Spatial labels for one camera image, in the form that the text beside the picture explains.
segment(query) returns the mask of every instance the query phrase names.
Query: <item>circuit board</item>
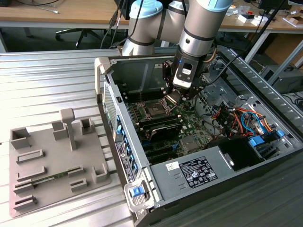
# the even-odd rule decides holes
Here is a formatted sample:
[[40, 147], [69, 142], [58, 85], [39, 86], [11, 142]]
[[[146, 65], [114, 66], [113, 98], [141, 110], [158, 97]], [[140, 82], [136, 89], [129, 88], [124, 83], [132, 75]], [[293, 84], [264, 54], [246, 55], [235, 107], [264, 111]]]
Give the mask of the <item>circuit board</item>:
[[[168, 108], [173, 108], [170, 112], [162, 104], [163, 99], [155, 99], [130, 103], [127, 106], [149, 162], [156, 164], [200, 151], [213, 139], [199, 116], [195, 114], [190, 102], [184, 102], [175, 108], [173, 108], [173, 105], [167, 105]], [[178, 134], [159, 141], [151, 141], [140, 133], [142, 129], [138, 128], [139, 122], [164, 119], [167, 116], [178, 117], [178, 123], [181, 124], [181, 130]]]

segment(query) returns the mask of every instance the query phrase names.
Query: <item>metal slatted table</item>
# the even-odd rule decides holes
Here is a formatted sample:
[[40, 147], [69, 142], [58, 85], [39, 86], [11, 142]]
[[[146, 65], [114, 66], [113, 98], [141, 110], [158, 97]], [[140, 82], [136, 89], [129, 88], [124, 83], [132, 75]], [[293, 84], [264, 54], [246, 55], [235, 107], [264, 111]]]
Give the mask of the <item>metal slatted table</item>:
[[[132, 227], [103, 122], [95, 100], [94, 59], [118, 50], [10, 53], [0, 56], [0, 225]], [[9, 215], [9, 129], [50, 128], [58, 111], [72, 107], [76, 119], [91, 117], [101, 142], [111, 184], [27, 215]]]

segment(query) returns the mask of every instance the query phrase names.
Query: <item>black power cord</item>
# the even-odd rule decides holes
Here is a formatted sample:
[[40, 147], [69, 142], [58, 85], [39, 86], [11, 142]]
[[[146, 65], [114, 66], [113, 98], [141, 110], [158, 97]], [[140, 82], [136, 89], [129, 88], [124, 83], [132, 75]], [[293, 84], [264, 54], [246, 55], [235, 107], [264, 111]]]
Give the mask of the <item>black power cord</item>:
[[56, 0], [56, 1], [51, 1], [51, 2], [48, 2], [48, 3], [43, 3], [43, 4], [28, 4], [28, 3], [25, 3], [25, 2], [21, 2], [19, 0], [15, 0], [16, 2], [19, 2], [23, 5], [27, 5], [27, 6], [45, 6], [45, 5], [48, 5], [48, 4], [52, 4], [52, 3], [55, 3], [55, 2], [58, 2], [60, 0]]
[[108, 33], [110, 32], [111, 28], [116, 24], [116, 21], [117, 21], [117, 18], [118, 18], [118, 11], [119, 11], [120, 4], [121, 4], [121, 0], [119, 1], [119, 4], [117, 5], [117, 9], [115, 10], [114, 14], [112, 15], [112, 18], [109, 21], [109, 28], [106, 31], [106, 33], [105, 33], [105, 35], [104, 35], [104, 37], [103, 37], [103, 39], [101, 41], [100, 49], [102, 49], [104, 40], [105, 40], [106, 36], [108, 35]]
[[139, 19], [139, 15], [140, 15], [140, 12], [141, 12], [141, 9], [142, 9], [143, 2], [144, 2], [144, 0], [142, 0], [141, 3], [140, 3], [138, 15], [137, 15], [136, 21], [135, 21], [135, 23], [134, 23], [134, 29], [133, 29], [132, 33], [131, 33], [128, 37], [126, 37], [125, 39], [123, 39], [122, 41], [120, 41], [120, 42], [118, 42], [118, 43], [115, 43], [115, 44], [111, 45], [109, 48], [112, 48], [113, 46], [118, 46], [118, 45], [120, 45], [121, 43], [123, 43], [124, 41], [126, 41], [127, 39], [129, 39], [130, 37], [133, 36], [134, 31], [135, 31], [135, 29], [136, 29], [136, 27], [137, 27], [137, 23], [138, 23], [138, 19]]
[[115, 35], [116, 35], [118, 27], [119, 27], [119, 23], [120, 23], [120, 20], [121, 20], [121, 17], [122, 17], [122, 10], [123, 10], [123, 8], [125, 6], [125, 3], [126, 3], [126, 0], [123, 1], [122, 7], [121, 7], [121, 12], [120, 12], [120, 15], [119, 15], [117, 27], [115, 29], [115, 32], [114, 32], [114, 35], [113, 35], [113, 38], [112, 38], [112, 42], [110, 43], [111, 46], [113, 45], [113, 42], [114, 42], [114, 39], [115, 39]]
[[218, 74], [218, 76], [212, 80], [211, 82], [207, 83], [205, 86], [209, 86], [211, 84], [213, 84], [214, 82], [216, 82], [220, 76], [227, 70], [227, 68], [229, 67], [229, 65], [231, 63], [233, 63], [237, 58], [241, 57], [241, 56], [244, 56], [246, 55], [250, 50], [251, 48], [253, 47], [253, 45], [257, 42], [257, 40], [261, 37], [261, 35], [264, 33], [264, 31], [266, 30], [266, 28], [268, 27], [269, 23], [275, 18], [275, 15], [278, 13], [278, 11], [281, 9], [281, 7], [283, 6], [284, 2], [286, 0], [283, 0], [281, 2], [281, 4], [279, 5], [279, 7], [277, 9], [274, 10], [274, 12], [270, 15], [270, 18], [268, 19], [268, 21], [264, 24], [264, 26], [262, 27], [261, 31], [258, 33], [258, 36], [257, 38], [252, 42], [250, 43], [250, 47], [245, 50], [244, 52], [238, 54], [237, 56], [235, 56], [232, 60], [230, 60], [226, 65], [225, 67], [220, 71], [220, 73]]
[[298, 98], [296, 98], [294, 101], [291, 99], [291, 97], [288, 97], [287, 95], [289, 94], [284, 94], [283, 96], [286, 98], [289, 98], [289, 100], [291, 101], [292, 104], [296, 105], [299, 110], [303, 111], [303, 98], [301, 96], [298, 96], [297, 93], [294, 93], [295, 95], [292, 95], [293, 97], [297, 96]]
[[186, 18], [187, 17], [186, 5], [185, 5], [184, 0], [181, 0], [181, 1], [182, 1], [183, 11], [184, 11], [184, 16]]

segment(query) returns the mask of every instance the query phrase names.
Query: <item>desk leg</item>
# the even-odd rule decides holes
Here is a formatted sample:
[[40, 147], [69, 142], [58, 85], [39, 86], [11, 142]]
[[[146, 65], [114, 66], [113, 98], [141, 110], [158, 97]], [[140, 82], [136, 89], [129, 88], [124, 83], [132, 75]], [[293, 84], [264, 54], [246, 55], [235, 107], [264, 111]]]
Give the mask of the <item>desk leg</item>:
[[297, 61], [297, 63], [295, 64], [295, 66], [299, 69], [303, 66], [303, 56], [299, 59], [299, 61]]
[[33, 35], [30, 33], [29, 27], [24, 27], [24, 32], [27, 37], [32, 37]]
[[270, 81], [275, 81], [278, 75], [283, 72], [289, 63], [303, 50], [303, 40], [299, 43], [299, 45], [294, 49], [294, 51], [286, 58], [286, 60], [280, 65], [280, 67], [275, 71], [275, 73], [271, 76]]
[[2, 34], [0, 32], [0, 53], [6, 53], [7, 52], [7, 48], [6, 45], [4, 43], [4, 39], [2, 37]]
[[266, 38], [268, 37], [269, 32], [265, 31], [261, 37], [257, 40], [257, 42], [255, 43], [255, 45], [252, 47], [251, 51], [247, 54], [245, 61], [247, 63], [249, 63], [251, 61], [251, 59], [255, 56], [255, 54], [257, 53], [257, 51], [259, 50], [259, 48], [261, 47], [261, 45], [264, 43], [264, 41], [266, 40]]

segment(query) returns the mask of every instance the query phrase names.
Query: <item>aluminum workbench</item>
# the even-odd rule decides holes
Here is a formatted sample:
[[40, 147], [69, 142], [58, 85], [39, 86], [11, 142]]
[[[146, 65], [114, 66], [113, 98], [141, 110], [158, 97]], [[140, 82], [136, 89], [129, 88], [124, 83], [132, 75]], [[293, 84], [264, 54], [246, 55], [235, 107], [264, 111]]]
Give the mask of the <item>aluminum workbench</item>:
[[[0, 225], [132, 227], [121, 183], [94, 96], [94, 59], [117, 50], [6, 53], [0, 55]], [[57, 111], [96, 124], [112, 183], [16, 218], [9, 216], [9, 128], [50, 127]], [[155, 227], [301, 226], [303, 154], [266, 175], [163, 220]]]
[[[12, 53], [0, 56], [0, 225], [132, 227], [94, 94], [94, 59], [117, 50]], [[58, 110], [72, 107], [76, 119], [91, 117], [112, 182], [85, 194], [31, 212], [9, 216], [9, 128], [50, 127]]]

